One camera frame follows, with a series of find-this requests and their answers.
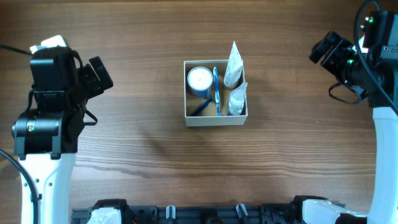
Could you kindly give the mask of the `blue jar white lid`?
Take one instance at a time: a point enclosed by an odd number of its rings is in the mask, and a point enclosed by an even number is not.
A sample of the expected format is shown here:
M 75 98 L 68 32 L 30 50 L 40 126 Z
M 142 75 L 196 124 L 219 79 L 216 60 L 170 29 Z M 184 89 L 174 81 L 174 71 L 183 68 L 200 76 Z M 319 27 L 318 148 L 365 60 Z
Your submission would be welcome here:
M 187 75 L 189 92 L 197 98 L 206 98 L 211 91 L 213 74 L 206 67 L 194 67 Z

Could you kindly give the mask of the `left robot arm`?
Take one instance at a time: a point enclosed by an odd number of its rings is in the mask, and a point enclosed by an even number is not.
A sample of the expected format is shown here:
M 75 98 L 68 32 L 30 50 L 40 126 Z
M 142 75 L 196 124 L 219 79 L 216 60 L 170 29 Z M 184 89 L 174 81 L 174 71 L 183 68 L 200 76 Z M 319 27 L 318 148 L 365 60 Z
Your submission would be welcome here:
M 78 137 L 98 120 L 89 99 L 113 87 L 99 57 L 87 64 L 69 47 L 32 54 L 34 83 L 28 105 L 12 127 L 14 153 L 22 167 L 22 223 L 67 223 Z

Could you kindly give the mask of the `blue disposable razor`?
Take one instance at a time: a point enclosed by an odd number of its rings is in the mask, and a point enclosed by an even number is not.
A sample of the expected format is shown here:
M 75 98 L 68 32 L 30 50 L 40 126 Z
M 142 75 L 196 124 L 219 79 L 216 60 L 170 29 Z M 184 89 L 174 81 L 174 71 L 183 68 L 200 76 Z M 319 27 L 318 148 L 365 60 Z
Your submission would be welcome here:
M 213 98 L 209 98 L 207 99 L 203 104 L 201 104 L 197 109 L 195 109 L 190 116 L 199 116 L 200 113 L 210 104 L 210 103 L 214 103 L 214 99 Z

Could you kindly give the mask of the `white cream tube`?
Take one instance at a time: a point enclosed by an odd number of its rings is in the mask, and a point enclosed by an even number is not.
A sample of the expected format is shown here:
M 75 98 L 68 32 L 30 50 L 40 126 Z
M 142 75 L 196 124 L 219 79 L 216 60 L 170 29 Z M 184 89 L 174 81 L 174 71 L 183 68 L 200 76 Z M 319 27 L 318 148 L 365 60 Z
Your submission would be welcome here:
M 224 75 L 224 85 L 226 88 L 235 88 L 243 70 L 243 60 L 235 42 L 233 42 L 228 64 Z

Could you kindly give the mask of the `clear bottle green label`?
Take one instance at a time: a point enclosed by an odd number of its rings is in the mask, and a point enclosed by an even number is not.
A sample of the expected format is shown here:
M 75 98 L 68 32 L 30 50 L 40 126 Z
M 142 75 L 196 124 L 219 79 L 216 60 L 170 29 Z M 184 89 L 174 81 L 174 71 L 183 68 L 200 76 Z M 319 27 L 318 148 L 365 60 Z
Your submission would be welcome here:
M 238 86 L 230 93 L 228 101 L 229 116 L 239 116 L 242 114 L 246 99 L 247 86 L 248 83 L 243 82 L 240 86 Z

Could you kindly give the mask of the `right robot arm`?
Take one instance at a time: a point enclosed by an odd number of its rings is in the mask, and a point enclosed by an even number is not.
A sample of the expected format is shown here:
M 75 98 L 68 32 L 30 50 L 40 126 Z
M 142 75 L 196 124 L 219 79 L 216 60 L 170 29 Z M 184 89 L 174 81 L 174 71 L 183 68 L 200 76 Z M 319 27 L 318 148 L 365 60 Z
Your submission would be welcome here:
M 295 197 L 296 219 L 304 223 L 397 223 L 397 13 L 380 9 L 360 26 L 364 37 L 350 42 L 331 31 L 313 46 L 309 59 L 368 100 L 376 130 L 376 174 L 367 214 L 320 197 Z

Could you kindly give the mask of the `blue white toothbrush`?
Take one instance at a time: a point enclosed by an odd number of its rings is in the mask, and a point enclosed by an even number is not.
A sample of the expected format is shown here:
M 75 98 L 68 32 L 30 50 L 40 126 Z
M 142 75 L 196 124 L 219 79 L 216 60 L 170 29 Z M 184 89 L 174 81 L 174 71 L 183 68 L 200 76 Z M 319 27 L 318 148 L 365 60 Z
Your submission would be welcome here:
M 220 91 L 219 91 L 219 81 L 218 81 L 218 69 L 213 68 L 213 76 L 215 80 L 215 105 L 216 105 L 216 115 L 221 116 L 220 113 Z

